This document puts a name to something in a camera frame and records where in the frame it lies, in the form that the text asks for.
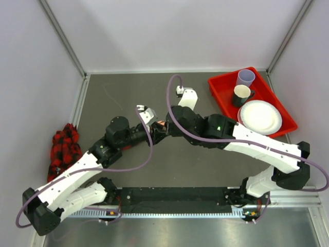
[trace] plaid cloth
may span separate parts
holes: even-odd
[[[65,126],[63,131],[57,131],[53,136],[48,182],[62,174],[82,157],[80,146],[77,143],[78,139],[77,127],[70,123]]]

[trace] orange object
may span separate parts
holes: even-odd
[[[280,101],[277,99],[275,94],[272,92],[270,87],[257,72],[254,67],[246,68],[255,73],[256,78],[250,86],[251,90],[255,91],[255,96],[250,100],[264,100],[272,104],[281,114],[282,126],[278,132],[269,135],[269,137],[274,138],[277,136],[282,136],[286,133],[294,131],[297,129],[297,124],[293,118],[289,115]],[[233,89],[236,84],[237,74],[240,70],[223,74],[220,76],[209,78],[209,88],[212,96],[215,98],[218,106],[220,107],[222,114],[228,116],[237,121],[238,107],[234,107],[231,104],[231,98],[233,95]]]

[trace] cloth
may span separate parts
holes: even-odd
[[[62,174],[82,157],[80,146],[77,143],[78,139],[77,127],[70,123],[64,127],[63,131],[57,131],[53,136],[48,182]]]

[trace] white wall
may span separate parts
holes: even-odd
[[[33,228],[15,226],[22,192],[46,182],[52,136],[82,78],[38,1],[2,2],[0,30],[0,246],[26,247]]]
[[[276,94],[299,125],[290,134],[311,144],[310,158],[329,172],[329,1],[317,0],[272,73]],[[324,185],[312,170],[311,182]],[[329,216],[329,191],[320,194]]]
[[[304,0],[48,0],[90,73],[267,68]]]

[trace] stack of plates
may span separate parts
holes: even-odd
[[[262,135],[276,133],[282,125],[278,109],[262,100],[252,100],[244,104],[237,113],[239,123]]]

